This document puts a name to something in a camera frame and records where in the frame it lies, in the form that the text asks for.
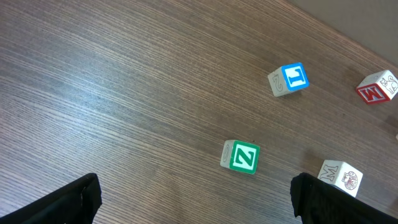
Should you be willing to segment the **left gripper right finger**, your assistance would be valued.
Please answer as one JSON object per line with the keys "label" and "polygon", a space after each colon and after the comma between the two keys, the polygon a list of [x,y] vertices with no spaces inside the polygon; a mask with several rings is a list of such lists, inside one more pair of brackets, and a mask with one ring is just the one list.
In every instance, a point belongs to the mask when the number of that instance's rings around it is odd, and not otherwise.
{"label": "left gripper right finger", "polygon": [[291,180],[290,196],[303,224],[397,224],[397,218],[305,172]]}

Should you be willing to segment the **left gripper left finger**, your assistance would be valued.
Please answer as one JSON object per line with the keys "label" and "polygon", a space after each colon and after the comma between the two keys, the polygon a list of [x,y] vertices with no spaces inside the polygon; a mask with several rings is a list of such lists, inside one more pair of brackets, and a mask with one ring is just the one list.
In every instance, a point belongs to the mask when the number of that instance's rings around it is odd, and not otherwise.
{"label": "left gripper left finger", "polygon": [[92,224],[101,205],[101,187],[98,176],[95,173],[89,173],[1,217],[1,223]]}

